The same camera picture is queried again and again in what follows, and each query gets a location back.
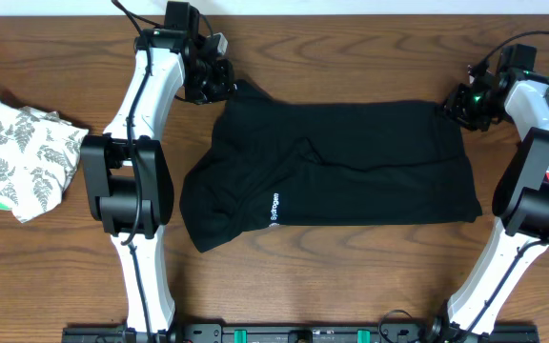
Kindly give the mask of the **black t-shirt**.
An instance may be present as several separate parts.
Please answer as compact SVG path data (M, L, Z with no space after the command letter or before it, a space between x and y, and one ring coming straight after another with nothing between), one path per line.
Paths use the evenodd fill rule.
M179 209L201 252L272 226L472 222L460 128L436 103L290 104L251 83L213 125Z

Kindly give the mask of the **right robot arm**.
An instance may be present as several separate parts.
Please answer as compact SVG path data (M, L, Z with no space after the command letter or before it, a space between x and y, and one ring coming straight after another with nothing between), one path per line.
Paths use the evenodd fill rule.
M549 248L549 78L508 68L474 72L444 104L464 127L513 123L520 145L493 196L495 217L478 262L444 303L428 342L516 342L530 329L503 329L498 313L531 264Z

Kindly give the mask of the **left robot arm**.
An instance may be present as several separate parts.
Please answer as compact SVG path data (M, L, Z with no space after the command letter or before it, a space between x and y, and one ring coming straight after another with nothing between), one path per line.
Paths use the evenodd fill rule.
M161 145L178 91L196 105L224 101L234 90L223 33L190 37L144 30L125 98L100 134L80 148L92 217L109 235L121 263L128 317L125 342L165 341L175 304L167 281L163 236L173 214L173 181Z

